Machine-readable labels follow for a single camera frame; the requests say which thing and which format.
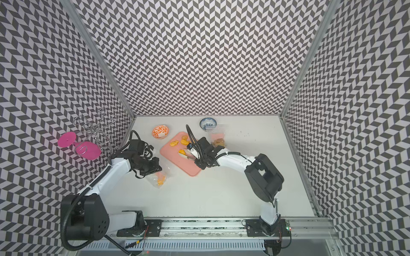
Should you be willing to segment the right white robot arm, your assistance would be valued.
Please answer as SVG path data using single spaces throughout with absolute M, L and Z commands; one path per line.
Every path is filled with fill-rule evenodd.
M 194 163 L 202 170 L 221 166 L 243 173 L 254 194 L 263 201 L 259 215 L 261 230 L 267 236 L 274 235 L 281 220 L 278 195 L 285 179 L 266 155 L 245 156 L 222 146 L 202 150 L 189 145 L 187 149 L 194 156 Z

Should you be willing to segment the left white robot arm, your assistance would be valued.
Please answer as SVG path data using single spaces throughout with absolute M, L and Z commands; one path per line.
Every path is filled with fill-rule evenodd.
M 136 151 L 114 154 L 108 166 L 76 194 L 65 196 L 60 204 L 60 239 L 64 249 L 79 251 L 94 241 L 106 238 L 124 253 L 128 250 L 115 242 L 110 233 L 144 239 L 149 225 L 142 211 L 123 210 L 109 214 L 107 197 L 128 173 L 138 179 L 162 171 L 158 157 L 147 158 Z

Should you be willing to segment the clear resealable bag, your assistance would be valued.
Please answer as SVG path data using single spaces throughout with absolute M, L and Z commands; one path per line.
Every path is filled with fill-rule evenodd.
M 162 170 L 145 177 L 145 179 L 155 188 L 161 188 L 169 179 L 170 171 Z
M 211 140 L 211 144 L 214 147 L 217 147 L 217 146 L 225 147 L 226 146 L 225 127 L 221 125 L 221 126 L 217 126 L 213 128 L 210 131 L 210 140 Z

